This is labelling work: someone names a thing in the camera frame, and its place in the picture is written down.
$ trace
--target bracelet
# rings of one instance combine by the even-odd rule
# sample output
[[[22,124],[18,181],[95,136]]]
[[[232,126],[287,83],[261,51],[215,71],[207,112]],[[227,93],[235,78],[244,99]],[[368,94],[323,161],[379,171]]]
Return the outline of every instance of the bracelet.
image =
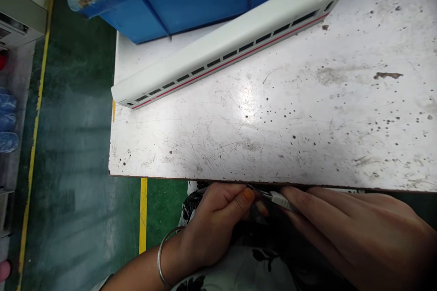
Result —
[[[161,253],[162,253],[162,251],[163,251],[163,245],[164,245],[164,242],[167,241],[168,237],[169,237],[173,232],[178,231],[178,230],[181,230],[181,229],[183,229],[183,228],[184,228],[184,226],[178,226],[178,227],[175,227],[174,229],[172,229],[170,232],[168,232],[168,233],[165,235],[165,237],[163,238],[163,240],[162,240],[162,242],[161,242],[161,245],[159,246],[159,250],[158,250],[158,272],[159,272],[159,277],[161,278],[161,281],[164,283],[164,285],[165,285],[167,288],[170,288],[170,285],[169,285],[169,284],[167,283],[167,281],[165,280],[164,275],[163,275],[163,271],[162,271],[162,269],[161,269]]]

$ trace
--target hand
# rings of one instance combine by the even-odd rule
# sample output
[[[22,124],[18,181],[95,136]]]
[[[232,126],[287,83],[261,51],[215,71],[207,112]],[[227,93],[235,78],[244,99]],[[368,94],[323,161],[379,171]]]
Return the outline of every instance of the hand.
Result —
[[[183,230],[184,262],[194,270],[216,263],[229,247],[235,224],[248,216],[254,198],[244,184],[213,183]]]
[[[382,194],[319,187],[281,193],[297,230],[359,290],[418,290],[437,253],[437,232],[407,204]]]

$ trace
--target pink object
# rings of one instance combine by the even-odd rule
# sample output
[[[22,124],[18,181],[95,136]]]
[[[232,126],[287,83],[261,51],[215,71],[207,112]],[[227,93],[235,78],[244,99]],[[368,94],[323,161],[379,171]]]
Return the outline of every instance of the pink object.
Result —
[[[0,70],[6,66],[6,57],[0,55]]]
[[[10,275],[10,263],[5,260],[0,262],[0,283],[6,280]]]

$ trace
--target yellow floor line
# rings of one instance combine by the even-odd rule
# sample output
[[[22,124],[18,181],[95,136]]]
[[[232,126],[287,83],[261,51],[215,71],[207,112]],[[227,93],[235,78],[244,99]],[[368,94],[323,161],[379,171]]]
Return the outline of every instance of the yellow floor line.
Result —
[[[115,122],[115,100],[112,100],[112,122]]]
[[[147,179],[141,179],[140,190],[140,254],[146,251]]]
[[[24,258],[25,258],[26,240],[27,240],[27,224],[29,222],[30,193],[32,191],[33,169],[35,164],[36,137],[38,135],[38,125],[40,122],[42,90],[44,88],[44,77],[46,74],[47,50],[49,47],[51,14],[53,12],[54,2],[55,0],[50,0],[48,6],[48,12],[47,12],[46,40],[44,42],[44,54],[42,57],[41,78],[40,78],[40,86],[38,89],[38,102],[36,103],[35,126],[33,128],[33,142],[32,142],[32,149],[30,151],[29,175],[27,180],[27,186],[29,190],[27,192],[27,200],[24,208],[23,227],[21,229],[20,258],[18,263],[18,273],[20,275],[20,278],[18,281],[17,291],[21,291],[21,282],[23,280],[23,268],[24,268]]]

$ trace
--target white table top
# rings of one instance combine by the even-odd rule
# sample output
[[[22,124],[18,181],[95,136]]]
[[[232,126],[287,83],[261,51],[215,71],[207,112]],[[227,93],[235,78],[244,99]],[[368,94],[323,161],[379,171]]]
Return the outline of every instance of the white table top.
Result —
[[[437,0],[340,0],[159,101],[117,105],[110,174],[437,192],[436,19]],[[218,26],[142,45],[118,34],[115,82]]]

